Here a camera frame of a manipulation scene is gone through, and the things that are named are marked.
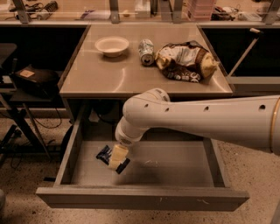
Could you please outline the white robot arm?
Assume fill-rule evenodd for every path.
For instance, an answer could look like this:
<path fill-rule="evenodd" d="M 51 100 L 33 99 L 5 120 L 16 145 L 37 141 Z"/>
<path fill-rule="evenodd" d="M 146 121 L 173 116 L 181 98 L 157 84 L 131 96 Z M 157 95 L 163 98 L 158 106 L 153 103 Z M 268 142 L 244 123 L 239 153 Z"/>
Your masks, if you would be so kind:
<path fill-rule="evenodd" d="M 172 102 L 161 88 L 130 97 L 115 129 L 116 141 L 138 143 L 147 130 L 165 128 L 280 155 L 277 95 Z"/>

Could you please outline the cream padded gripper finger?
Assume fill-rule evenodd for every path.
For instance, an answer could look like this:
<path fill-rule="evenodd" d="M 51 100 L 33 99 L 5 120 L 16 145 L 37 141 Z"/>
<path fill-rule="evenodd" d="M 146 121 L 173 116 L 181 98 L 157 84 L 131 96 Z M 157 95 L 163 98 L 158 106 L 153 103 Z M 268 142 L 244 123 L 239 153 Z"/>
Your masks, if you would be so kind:
<path fill-rule="evenodd" d="M 116 170 L 125 160 L 126 160 L 125 157 L 122 158 L 121 160 L 110 159 L 108 163 L 108 168 L 111 170 Z"/>

